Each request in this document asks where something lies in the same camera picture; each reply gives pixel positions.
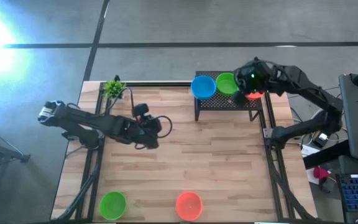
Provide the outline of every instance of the concrete floor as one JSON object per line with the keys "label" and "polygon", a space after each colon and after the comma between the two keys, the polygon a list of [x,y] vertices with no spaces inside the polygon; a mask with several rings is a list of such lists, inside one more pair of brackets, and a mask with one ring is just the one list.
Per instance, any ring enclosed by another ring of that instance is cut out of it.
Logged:
{"label": "concrete floor", "polygon": [[[0,0],[0,43],[92,43],[103,0]],[[113,0],[102,43],[358,41],[355,0]],[[67,141],[37,122],[47,100],[76,102],[89,49],[0,50],[0,135],[24,153],[0,187],[0,223],[49,219]],[[196,70],[232,70],[258,56],[297,65],[330,88],[358,72],[358,47],[99,49],[90,80],[191,80]],[[338,89],[330,91],[333,95]],[[296,97],[302,119],[317,107]],[[318,215],[342,220],[339,197],[312,187]]]}

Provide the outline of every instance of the wooden tabletop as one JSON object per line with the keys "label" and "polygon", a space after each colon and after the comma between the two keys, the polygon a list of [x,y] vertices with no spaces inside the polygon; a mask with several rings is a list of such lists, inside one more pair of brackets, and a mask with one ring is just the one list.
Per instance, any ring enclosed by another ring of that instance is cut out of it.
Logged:
{"label": "wooden tabletop", "polygon": [[[82,110],[94,113],[98,90],[99,82],[84,82],[78,103]],[[117,222],[180,222],[175,200],[186,191],[196,192],[203,201],[198,222],[276,221],[259,119],[250,122],[246,111],[202,111],[196,122],[188,87],[132,90],[135,104],[147,103],[153,116],[170,117],[173,131],[159,139],[160,147],[153,150],[135,150],[133,144],[106,138],[94,221],[105,222],[99,203],[114,190],[127,201],[126,212]],[[271,99],[277,125],[292,125],[287,96],[271,95]],[[131,116],[130,98],[126,95],[114,105],[111,114]],[[160,135],[168,131],[168,123],[161,122]],[[72,141],[68,152],[79,146]],[[52,218],[62,214],[78,193],[85,156],[86,149],[82,149],[65,160]],[[299,147],[287,145],[283,157],[292,192],[316,216]],[[280,198],[285,210],[282,194]]]}

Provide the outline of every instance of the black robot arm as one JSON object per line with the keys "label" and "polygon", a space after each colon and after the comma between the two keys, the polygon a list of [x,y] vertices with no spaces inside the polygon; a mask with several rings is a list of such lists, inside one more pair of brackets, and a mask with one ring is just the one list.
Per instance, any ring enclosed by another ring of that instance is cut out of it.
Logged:
{"label": "black robot arm", "polygon": [[299,94],[322,108],[313,119],[284,128],[266,129],[265,137],[274,149],[283,149],[285,143],[295,136],[324,131],[332,134],[342,126],[342,100],[321,89],[308,80],[306,74],[296,66],[277,65],[259,60],[246,63],[234,71],[234,79],[242,96],[255,92],[271,92],[281,96],[284,92]]}
{"label": "black robot arm", "polygon": [[137,105],[136,113],[140,111],[140,120],[123,116],[100,116],[67,106],[62,101],[46,102],[39,114],[38,121],[46,126],[61,127],[68,133],[66,136],[77,136],[80,142],[88,148],[96,148],[103,135],[123,144],[136,143],[148,149],[158,147],[157,134],[161,131],[158,119],[145,115],[149,112],[146,104]]}

